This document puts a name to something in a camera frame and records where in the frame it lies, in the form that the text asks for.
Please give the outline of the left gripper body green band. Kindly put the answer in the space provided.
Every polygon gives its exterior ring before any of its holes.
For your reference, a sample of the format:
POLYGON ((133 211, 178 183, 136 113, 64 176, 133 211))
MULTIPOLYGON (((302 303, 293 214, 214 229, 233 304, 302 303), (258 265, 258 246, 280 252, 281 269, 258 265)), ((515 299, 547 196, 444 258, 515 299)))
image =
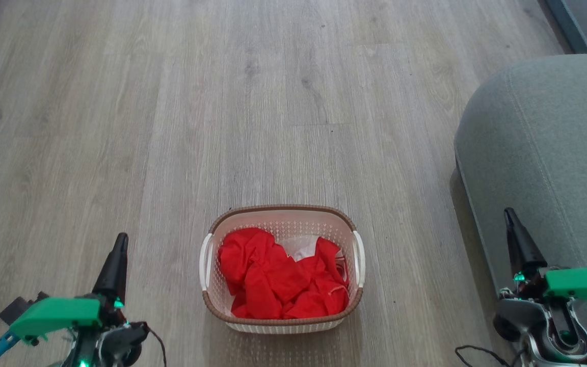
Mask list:
POLYGON ((115 302, 97 297, 48 297, 31 304, 13 321, 9 331, 21 340, 33 340, 59 330, 101 333, 126 323, 127 318, 115 302))

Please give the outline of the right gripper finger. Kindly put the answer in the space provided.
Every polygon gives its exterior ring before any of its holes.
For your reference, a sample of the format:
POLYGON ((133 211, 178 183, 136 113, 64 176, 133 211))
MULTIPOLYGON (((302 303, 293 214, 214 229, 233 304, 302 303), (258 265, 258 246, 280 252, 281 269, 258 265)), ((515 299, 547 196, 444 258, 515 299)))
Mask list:
POLYGON ((504 209, 504 220, 513 281, 528 281, 547 267, 547 261, 512 207, 504 209))

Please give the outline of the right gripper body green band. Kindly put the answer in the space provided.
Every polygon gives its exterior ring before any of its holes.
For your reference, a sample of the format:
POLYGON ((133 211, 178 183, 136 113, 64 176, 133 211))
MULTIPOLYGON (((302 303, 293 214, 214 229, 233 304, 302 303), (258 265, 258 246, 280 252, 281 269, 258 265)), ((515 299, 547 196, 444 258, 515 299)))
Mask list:
POLYGON ((514 276, 515 295, 537 302, 556 300, 587 301, 587 267, 578 269, 545 269, 544 273, 536 270, 532 277, 528 272, 519 272, 514 276))

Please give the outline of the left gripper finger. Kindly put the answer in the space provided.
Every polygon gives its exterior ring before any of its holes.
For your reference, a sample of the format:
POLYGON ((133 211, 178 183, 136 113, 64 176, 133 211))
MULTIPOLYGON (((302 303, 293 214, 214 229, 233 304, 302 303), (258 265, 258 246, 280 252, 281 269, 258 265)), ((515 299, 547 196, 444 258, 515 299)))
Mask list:
POLYGON ((117 235, 92 289, 92 293, 105 297, 113 306, 125 305, 128 240, 125 232, 117 235))

